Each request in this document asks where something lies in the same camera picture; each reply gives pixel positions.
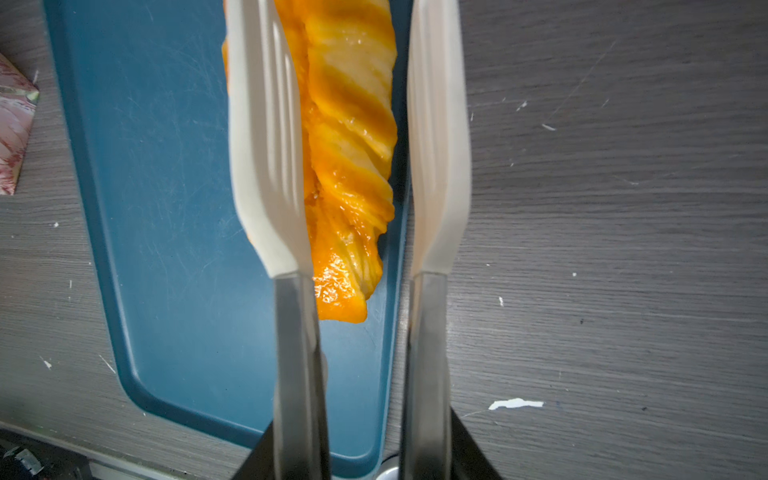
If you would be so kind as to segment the floral paper bag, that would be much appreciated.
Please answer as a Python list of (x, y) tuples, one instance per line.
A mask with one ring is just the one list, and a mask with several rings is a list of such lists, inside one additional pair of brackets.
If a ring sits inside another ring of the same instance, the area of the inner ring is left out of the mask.
[(1, 56), (1, 194), (14, 195), (31, 134), (39, 90)]

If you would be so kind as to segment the metal tongs white tips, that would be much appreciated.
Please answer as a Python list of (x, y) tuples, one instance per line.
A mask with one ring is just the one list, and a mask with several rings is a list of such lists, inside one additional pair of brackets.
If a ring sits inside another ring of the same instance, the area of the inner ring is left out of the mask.
[[(276, 479), (327, 479), (325, 372), (303, 202), (300, 96), (276, 2), (224, 5), (230, 172), (237, 215), (275, 286)], [(471, 197), (456, 2), (412, 5), (406, 79), (415, 229), (399, 476), (450, 479), (447, 286)]]

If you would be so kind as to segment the teal tray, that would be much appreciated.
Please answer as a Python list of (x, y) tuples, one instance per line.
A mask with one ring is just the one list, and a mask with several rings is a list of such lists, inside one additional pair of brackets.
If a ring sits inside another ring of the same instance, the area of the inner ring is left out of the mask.
[(274, 289), (233, 203), (222, 5), (43, 9), (120, 383), (253, 448), (273, 417)]

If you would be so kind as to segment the blue push button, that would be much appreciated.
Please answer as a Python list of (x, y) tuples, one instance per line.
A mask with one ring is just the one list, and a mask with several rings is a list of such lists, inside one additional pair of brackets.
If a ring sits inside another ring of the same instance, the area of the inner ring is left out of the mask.
[(374, 480), (398, 480), (400, 460), (398, 455), (385, 459), (377, 471)]

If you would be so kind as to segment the long braided bread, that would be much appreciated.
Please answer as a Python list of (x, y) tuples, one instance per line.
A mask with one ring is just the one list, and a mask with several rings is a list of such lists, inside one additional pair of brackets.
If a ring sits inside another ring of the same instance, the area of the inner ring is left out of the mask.
[(321, 320), (362, 323), (393, 220), (396, 38), (387, 1), (278, 1), (300, 96), (303, 202)]

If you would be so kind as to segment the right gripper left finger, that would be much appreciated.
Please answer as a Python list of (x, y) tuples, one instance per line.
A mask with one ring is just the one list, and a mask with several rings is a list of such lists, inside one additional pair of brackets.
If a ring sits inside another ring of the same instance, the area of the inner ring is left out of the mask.
[(270, 423), (261, 439), (232, 477), (233, 480), (275, 480), (274, 428)]

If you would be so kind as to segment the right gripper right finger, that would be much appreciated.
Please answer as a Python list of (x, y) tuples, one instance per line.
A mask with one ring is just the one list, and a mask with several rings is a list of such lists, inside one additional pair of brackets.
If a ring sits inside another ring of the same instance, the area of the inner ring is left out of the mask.
[(502, 480), (454, 410), (451, 410), (451, 480)]

